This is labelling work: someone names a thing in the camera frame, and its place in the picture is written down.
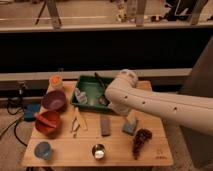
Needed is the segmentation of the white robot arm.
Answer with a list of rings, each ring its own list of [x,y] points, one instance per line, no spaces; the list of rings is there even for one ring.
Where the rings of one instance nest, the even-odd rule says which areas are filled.
[[[137,83],[134,71],[121,70],[105,90],[109,108],[121,115],[135,109],[213,136],[213,98],[147,91]]]

